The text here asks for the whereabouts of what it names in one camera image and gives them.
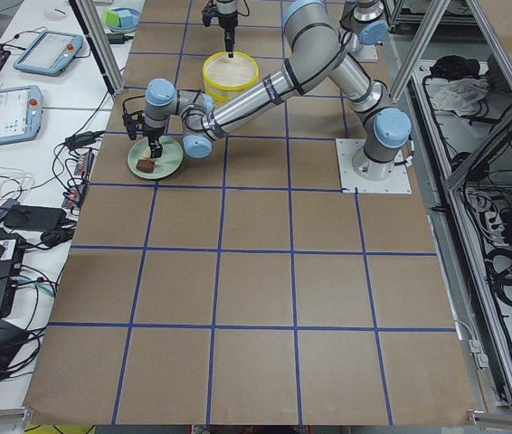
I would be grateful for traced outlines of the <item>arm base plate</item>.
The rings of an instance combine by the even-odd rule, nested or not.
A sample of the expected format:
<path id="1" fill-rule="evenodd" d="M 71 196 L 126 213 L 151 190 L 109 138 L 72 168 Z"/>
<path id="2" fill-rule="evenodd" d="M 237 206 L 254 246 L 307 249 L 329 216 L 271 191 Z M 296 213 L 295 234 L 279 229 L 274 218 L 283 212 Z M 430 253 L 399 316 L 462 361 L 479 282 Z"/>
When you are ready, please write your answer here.
<path id="1" fill-rule="evenodd" d="M 364 153 L 364 139 L 336 140 L 338 171 L 343 193 L 411 194 L 403 152 L 393 162 L 375 163 Z"/>

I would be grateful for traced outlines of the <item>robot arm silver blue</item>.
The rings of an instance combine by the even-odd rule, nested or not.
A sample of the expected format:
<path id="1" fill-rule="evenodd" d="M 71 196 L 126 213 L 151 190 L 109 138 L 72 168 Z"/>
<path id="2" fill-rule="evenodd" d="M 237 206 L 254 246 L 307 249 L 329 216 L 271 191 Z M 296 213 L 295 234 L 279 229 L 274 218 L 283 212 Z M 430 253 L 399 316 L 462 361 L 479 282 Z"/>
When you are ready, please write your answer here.
<path id="1" fill-rule="evenodd" d="M 349 43 L 321 2 L 292 2 L 283 16 L 282 30 L 291 55 L 280 69 L 218 107 L 213 107 L 202 92 L 178 90 L 162 78 L 150 81 L 140 121 L 152 157 L 159 158 L 163 153 L 160 138 L 172 116 L 181 119 L 185 152 L 193 158 L 204 158 L 210 155 L 214 141 L 331 80 L 365 129 L 365 143 L 352 159 L 355 172 L 369 181 L 384 180 L 409 139 L 409 117 L 393 106 L 386 85 L 372 79 L 350 53 Z"/>
<path id="2" fill-rule="evenodd" d="M 227 56 L 233 58 L 235 29 L 238 16 L 249 16 L 251 11 L 244 1 L 246 12 L 238 11 L 237 1 L 208 1 L 202 11 L 202 21 L 209 27 L 213 19 L 223 29 L 224 48 Z M 339 26 L 351 36 L 348 50 L 357 55 L 365 46 L 374 46 L 388 33 L 388 23 L 382 1 L 345 1 Z"/>

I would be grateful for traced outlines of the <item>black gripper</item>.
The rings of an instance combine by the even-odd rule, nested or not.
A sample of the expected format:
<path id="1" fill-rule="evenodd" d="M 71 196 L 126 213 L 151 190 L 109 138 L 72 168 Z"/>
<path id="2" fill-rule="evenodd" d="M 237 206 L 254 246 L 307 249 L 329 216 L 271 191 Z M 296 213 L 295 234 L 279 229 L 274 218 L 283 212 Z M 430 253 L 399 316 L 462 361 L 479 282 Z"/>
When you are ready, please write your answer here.
<path id="1" fill-rule="evenodd" d="M 224 45 L 228 58 L 234 57 L 235 28 L 238 25 L 238 1 L 216 0 L 216 17 L 224 29 Z"/>
<path id="2" fill-rule="evenodd" d="M 148 139 L 149 157 L 162 156 L 163 146 L 158 140 L 164 135 L 165 129 L 166 118 L 152 118 L 148 115 L 144 116 L 142 133 L 143 136 Z"/>

